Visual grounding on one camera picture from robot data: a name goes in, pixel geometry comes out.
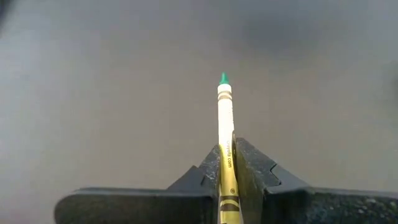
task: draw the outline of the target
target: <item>green crayon tip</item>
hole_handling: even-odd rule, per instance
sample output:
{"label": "green crayon tip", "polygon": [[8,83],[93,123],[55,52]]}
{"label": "green crayon tip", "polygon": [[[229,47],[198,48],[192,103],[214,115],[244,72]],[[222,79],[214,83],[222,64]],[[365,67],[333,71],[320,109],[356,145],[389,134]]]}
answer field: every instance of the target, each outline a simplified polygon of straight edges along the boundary
{"label": "green crayon tip", "polygon": [[229,79],[225,72],[221,74],[220,85],[221,84],[229,84]]}

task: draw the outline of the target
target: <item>crayon tip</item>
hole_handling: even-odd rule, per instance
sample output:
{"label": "crayon tip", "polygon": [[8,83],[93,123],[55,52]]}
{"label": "crayon tip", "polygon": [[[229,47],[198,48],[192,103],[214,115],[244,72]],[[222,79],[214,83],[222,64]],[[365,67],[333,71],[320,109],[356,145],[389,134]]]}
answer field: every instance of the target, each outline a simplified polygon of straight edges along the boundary
{"label": "crayon tip", "polygon": [[220,85],[221,84],[229,84],[228,76],[225,72],[221,74]]}

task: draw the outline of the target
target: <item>gray background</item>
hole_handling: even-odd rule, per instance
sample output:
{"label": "gray background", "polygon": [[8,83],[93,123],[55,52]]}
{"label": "gray background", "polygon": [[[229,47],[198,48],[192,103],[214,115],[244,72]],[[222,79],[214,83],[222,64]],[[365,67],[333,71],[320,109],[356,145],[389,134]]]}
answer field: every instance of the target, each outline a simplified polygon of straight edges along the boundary
{"label": "gray background", "polygon": [[0,223],[164,188],[238,136],[322,187],[398,188],[395,0],[20,0],[0,33]]}

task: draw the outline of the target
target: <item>gray surface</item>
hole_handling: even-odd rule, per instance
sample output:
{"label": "gray surface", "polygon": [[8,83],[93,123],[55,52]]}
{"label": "gray surface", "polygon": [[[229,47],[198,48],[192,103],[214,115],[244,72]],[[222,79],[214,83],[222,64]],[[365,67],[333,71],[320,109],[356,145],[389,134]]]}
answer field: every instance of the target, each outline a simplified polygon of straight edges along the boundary
{"label": "gray surface", "polygon": [[86,186],[163,188],[236,132],[324,187],[398,188],[398,2],[16,2],[0,39],[0,223]]}

